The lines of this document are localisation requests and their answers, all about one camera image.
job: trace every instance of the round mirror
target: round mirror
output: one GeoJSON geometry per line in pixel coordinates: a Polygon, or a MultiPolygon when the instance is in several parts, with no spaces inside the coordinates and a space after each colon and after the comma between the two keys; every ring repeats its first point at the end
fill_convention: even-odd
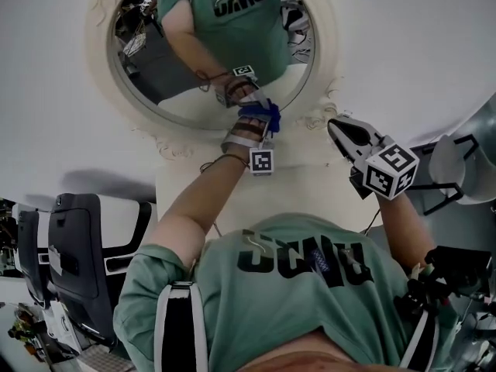
{"type": "Polygon", "coordinates": [[[283,110],[313,63],[303,0],[122,0],[112,24],[108,54],[129,91],[193,129],[230,128],[259,89],[283,110]]]}

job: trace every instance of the mirror frame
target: mirror frame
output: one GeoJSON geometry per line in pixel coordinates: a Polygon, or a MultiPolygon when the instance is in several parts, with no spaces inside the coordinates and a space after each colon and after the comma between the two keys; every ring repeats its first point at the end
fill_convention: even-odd
{"type": "MultiPolygon", "coordinates": [[[[225,130],[195,129],[157,114],[152,110],[156,105],[127,78],[117,53],[112,49],[114,18],[121,1],[91,0],[86,15],[85,53],[88,68],[102,94],[137,129],[151,136],[186,143],[209,143],[223,139],[225,130]]],[[[310,56],[313,65],[307,68],[297,89],[287,97],[288,103],[281,119],[283,131],[322,104],[322,97],[328,96],[329,87],[336,77],[338,38],[332,5],[329,0],[303,2],[314,28],[315,48],[310,56]]]]}

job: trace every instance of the wrist strap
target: wrist strap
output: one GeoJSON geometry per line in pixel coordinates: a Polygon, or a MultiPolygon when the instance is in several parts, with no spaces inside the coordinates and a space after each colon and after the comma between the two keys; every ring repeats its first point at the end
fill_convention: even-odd
{"type": "Polygon", "coordinates": [[[218,161],[222,160],[223,158],[226,158],[226,157],[232,157],[232,158],[235,158],[239,161],[241,161],[243,163],[243,165],[245,166],[245,168],[250,168],[250,165],[243,159],[241,158],[240,156],[237,156],[235,154],[230,154],[230,153],[226,153],[226,154],[223,154],[221,157],[219,157],[217,160],[215,160],[213,163],[206,163],[206,164],[203,164],[201,167],[200,167],[200,172],[203,174],[206,170],[208,170],[212,165],[214,165],[215,163],[217,163],[218,161]]]}

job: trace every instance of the blue strap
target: blue strap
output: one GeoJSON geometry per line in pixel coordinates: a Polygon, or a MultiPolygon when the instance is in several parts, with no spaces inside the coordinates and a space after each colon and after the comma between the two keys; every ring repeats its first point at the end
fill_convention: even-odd
{"type": "Polygon", "coordinates": [[[268,115],[270,116],[270,123],[268,130],[272,133],[278,133],[281,131],[280,122],[281,114],[279,113],[279,106],[272,103],[270,99],[269,102],[270,109],[267,110],[258,102],[254,102],[252,105],[245,105],[238,111],[238,116],[241,117],[245,115],[247,117],[257,116],[257,115],[268,115]]]}

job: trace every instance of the forearm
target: forearm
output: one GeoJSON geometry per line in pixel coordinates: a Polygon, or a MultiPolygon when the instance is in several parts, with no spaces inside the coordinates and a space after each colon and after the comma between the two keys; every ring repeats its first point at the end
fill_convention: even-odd
{"type": "Polygon", "coordinates": [[[195,74],[206,76],[208,79],[214,78],[215,85],[223,84],[230,77],[222,76],[228,70],[212,56],[193,33],[166,31],[165,35],[177,56],[195,74]]]}
{"type": "Polygon", "coordinates": [[[425,266],[425,256],[436,248],[429,231],[405,194],[388,201],[377,196],[393,258],[402,266],[425,266]]]}
{"type": "MultiPolygon", "coordinates": [[[[247,152],[232,152],[248,160],[247,152]]],[[[234,187],[245,171],[245,166],[234,157],[225,157],[200,175],[176,199],[166,212],[167,216],[181,216],[201,227],[205,235],[224,208],[234,187]]]]}

